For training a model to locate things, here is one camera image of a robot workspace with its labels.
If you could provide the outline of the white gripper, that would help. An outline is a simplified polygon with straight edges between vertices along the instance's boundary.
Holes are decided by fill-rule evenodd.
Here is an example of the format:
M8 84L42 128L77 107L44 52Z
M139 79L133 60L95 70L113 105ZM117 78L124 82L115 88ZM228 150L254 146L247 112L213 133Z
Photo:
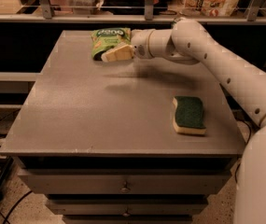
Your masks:
M102 54L101 59L105 63L116 61L126 61L133 57L133 50L136 57L140 59L152 59L153 56L149 49L149 39L153 29L149 30L133 30L131 45L123 45L112 48Z

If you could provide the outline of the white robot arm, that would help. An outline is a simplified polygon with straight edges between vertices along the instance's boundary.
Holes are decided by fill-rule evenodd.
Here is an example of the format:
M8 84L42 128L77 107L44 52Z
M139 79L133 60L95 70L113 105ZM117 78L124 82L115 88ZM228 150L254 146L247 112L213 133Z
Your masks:
M214 75L259 126L241 160L233 224L266 224L266 73L222 47L197 21L182 18L168 30L134 31L131 43L105 52L105 62L132 57L186 63L194 59Z

